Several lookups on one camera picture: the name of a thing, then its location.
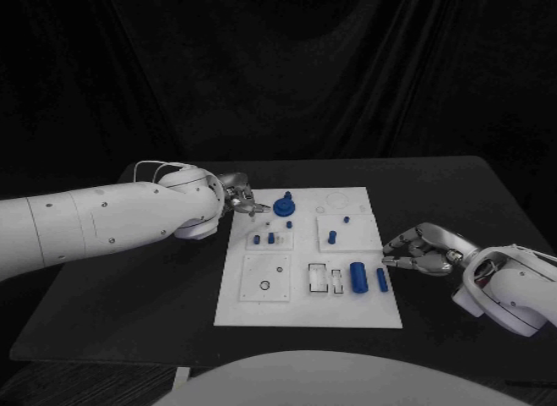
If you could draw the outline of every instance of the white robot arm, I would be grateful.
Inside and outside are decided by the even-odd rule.
[[[391,241],[385,253],[405,244],[414,257],[388,256],[383,263],[434,276],[465,268],[453,299],[476,317],[486,313],[526,337],[546,321],[557,326],[557,267],[537,255],[555,262],[557,258],[517,245],[481,250],[460,234],[428,222]]]
[[[135,182],[0,200],[0,281],[35,269],[113,254],[165,239],[202,239],[227,210],[270,212],[244,173],[181,167],[159,183]]]

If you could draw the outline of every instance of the table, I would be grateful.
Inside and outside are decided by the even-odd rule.
[[[252,188],[366,186],[382,240],[424,221],[481,246],[552,253],[486,161],[476,156],[276,162],[193,162],[241,171]],[[122,181],[132,180],[129,167]],[[408,361],[463,377],[557,381],[557,329],[535,337],[476,319],[451,300],[460,272],[391,270],[404,329],[214,326],[231,215],[202,241],[175,237],[65,265],[12,348],[14,359],[224,365],[317,349]]]

